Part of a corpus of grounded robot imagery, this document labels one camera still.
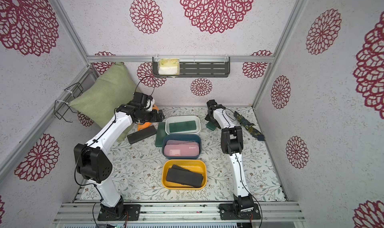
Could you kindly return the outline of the black pencil case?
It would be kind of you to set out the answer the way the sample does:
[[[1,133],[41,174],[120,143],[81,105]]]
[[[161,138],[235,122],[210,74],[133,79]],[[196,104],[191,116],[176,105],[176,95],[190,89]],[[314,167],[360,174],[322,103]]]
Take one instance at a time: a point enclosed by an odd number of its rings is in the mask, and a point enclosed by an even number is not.
[[[182,167],[177,166],[177,165],[173,165],[173,166],[172,166],[172,169],[180,170],[180,171],[186,171],[186,172],[191,172],[190,170],[185,169],[185,168],[182,168]]]
[[[154,126],[149,126],[145,129],[129,134],[127,138],[128,138],[128,142],[132,145],[146,138],[154,136],[156,134],[157,134],[156,128]]]
[[[200,188],[203,184],[203,175],[179,169],[169,169],[166,181],[180,185]]]

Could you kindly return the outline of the pink pencil case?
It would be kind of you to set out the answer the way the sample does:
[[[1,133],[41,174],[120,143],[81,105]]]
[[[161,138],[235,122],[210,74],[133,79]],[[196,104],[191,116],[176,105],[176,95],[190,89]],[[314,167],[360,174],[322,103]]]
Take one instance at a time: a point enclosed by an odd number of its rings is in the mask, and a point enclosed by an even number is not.
[[[190,142],[190,141],[178,141],[178,140],[169,140],[167,141],[166,145],[193,145],[197,146],[199,145],[198,142]]]
[[[167,157],[196,157],[200,154],[200,147],[197,143],[171,144],[164,148],[164,155]]]

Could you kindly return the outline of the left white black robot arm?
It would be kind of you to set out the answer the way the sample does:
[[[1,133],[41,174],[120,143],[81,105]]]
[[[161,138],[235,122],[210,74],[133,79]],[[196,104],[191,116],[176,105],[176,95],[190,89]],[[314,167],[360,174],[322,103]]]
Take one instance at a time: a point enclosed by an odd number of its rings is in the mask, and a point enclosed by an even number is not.
[[[111,120],[85,144],[74,148],[76,172],[93,185],[101,196],[101,208],[116,217],[124,213],[124,199],[110,175],[113,165],[107,157],[117,138],[132,124],[159,123],[165,118],[162,110],[153,109],[151,95],[135,92],[133,99],[114,109]]]

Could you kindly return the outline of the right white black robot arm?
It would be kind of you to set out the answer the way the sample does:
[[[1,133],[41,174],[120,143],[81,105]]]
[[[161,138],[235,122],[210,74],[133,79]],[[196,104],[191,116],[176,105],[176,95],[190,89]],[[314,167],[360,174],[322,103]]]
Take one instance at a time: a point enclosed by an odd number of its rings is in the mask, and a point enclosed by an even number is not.
[[[221,129],[221,149],[228,156],[233,171],[233,211],[237,216],[241,216],[253,211],[255,207],[243,167],[243,131],[231,121],[223,105],[211,99],[207,102],[207,108],[206,121]]]

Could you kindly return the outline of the green pencil case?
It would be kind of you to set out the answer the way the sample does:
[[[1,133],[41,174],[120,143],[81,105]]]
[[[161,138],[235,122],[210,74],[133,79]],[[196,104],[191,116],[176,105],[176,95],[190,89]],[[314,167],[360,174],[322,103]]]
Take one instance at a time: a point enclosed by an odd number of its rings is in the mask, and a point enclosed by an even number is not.
[[[212,123],[212,122],[208,122],[208,123],[206,124],[206,128],[209,129],[210,131],[215,131],[215,130],[217,129],[217,127],[215,126],[215,124]]]
[[[163,146],[163,142],[166,136],[166,123],[159,123],[157,128],[155,147],[161,148]]]
[[[184,121],[169,124],[170,133],[190,132],[196,130],[197,125],[195,121]]]

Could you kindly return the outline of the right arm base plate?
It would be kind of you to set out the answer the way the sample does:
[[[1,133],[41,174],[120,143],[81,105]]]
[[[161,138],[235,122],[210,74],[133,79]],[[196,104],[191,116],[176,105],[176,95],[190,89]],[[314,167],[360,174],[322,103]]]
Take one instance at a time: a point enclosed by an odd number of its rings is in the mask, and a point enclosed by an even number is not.
[[[262,213],[258,205],[241,210],[234,204],[219,204],[221,220],[261,220]]]

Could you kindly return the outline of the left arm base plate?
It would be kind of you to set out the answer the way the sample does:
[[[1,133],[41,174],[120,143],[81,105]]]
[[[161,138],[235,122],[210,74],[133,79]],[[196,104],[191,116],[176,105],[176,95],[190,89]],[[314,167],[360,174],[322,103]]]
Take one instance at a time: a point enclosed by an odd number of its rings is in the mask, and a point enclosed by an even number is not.
[[[138,221],[141,205],[122,205],[115,208],[108,208],[101,205],[97,221]]]

